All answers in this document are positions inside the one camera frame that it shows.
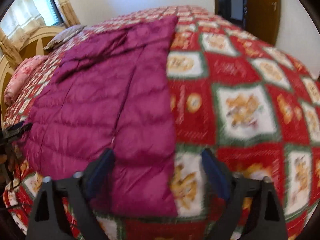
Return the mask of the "magenta quilted down jacket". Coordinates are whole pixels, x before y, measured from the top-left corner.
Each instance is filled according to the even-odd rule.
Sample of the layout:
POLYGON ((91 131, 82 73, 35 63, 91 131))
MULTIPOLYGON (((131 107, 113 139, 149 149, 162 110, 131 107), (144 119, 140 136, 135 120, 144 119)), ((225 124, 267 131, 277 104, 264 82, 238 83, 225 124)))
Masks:
POLYGON ((175 217, 175 124, 166 74, 177 17, 93 35, 65 52, 34 101, 18 142, 29 165, 58 180, 107 149, 93 209, 129 217, 175 217))

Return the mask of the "pink floral folded blanket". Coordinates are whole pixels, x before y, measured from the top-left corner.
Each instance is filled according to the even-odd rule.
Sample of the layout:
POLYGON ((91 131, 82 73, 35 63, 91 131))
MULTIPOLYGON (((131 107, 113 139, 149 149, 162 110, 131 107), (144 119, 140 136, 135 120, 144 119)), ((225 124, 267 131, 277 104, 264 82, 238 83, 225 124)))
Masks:
POLYGON ((7 106, 11 106, 16 101, 21 89, 31 78, 33 72, 39 68, 48 57, 48 55, 36 55, 31 58, 26 58, 17 67, 4 91, 4 103, 7 106))

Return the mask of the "cream wooden headboard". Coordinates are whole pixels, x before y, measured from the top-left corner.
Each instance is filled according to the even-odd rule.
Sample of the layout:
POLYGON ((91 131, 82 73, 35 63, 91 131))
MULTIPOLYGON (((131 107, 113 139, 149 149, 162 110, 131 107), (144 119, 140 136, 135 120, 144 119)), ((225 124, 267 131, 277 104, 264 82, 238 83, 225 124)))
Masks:
MULTIPOLYGON (((61 26, 41 27, 25 42, 20 49, 19 54, 22 59, 33 57, 35 55, 47 55, 49 52, 44 47, 59 33, 65 30, 61 26)), ((1 58, 1 121, 5 120, 7 105, 4 103, 4 91, 14 74, 15 68, 12 68, 5 56, 1 58)))

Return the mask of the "striped grey pillow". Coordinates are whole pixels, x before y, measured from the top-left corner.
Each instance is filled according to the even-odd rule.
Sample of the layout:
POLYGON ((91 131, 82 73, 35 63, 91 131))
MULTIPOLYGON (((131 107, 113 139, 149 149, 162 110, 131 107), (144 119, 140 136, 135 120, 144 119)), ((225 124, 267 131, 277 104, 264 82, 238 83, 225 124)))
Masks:
POLYGON ((85 25, 73 25, 57 34, 43 49, 54 50, 59 48, 74 36, 78 35, 85 29, 85 25))

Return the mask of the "beige sheer curtain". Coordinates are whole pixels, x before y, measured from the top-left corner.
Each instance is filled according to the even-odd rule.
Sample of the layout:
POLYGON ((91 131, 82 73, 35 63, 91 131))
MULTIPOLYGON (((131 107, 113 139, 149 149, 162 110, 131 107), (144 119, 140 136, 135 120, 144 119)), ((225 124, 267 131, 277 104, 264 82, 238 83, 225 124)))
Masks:
POLYGON ((12 68, 22 62, 20 49, 45 25, 33 0, 14 0, 1 20, 1 50, 12 68))

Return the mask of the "beige patterned side curtain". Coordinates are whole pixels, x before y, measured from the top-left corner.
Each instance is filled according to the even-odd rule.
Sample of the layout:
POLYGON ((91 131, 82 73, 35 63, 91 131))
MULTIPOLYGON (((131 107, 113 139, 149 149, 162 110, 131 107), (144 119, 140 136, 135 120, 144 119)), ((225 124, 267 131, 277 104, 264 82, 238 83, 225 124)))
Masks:
POLYGON ((80 25, 80 21, 69 0, 54 0, 54 2, 67 27, 80 25))

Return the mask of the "brown wooden door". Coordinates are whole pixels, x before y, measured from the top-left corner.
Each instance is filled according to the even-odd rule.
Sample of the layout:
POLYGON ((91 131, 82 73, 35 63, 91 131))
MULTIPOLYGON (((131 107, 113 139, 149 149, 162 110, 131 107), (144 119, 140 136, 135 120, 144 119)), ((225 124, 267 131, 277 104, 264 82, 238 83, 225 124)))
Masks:
POLYGON ((274 46, 280 23, 280 0, 247 0, 246 8, 245 30, 274 46), (276 11, 272 2, 277 2, 276 11))

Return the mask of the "window with dark frame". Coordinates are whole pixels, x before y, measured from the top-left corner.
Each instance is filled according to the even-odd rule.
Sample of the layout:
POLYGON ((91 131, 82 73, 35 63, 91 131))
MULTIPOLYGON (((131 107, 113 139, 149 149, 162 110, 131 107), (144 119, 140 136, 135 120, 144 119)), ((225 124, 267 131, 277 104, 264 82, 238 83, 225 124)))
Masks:
POLYGON ((33 0, 47 26, 63 24, 54 0, 33 0))

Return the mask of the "brown door frame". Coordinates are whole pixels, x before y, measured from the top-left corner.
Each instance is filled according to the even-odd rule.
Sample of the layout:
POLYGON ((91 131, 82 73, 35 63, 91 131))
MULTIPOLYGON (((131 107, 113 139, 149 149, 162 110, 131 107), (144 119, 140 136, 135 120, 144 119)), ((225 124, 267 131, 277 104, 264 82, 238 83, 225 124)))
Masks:
POLYGON ((215 0, 215 13, 244 29, 246 2, 247 0, 215 0))

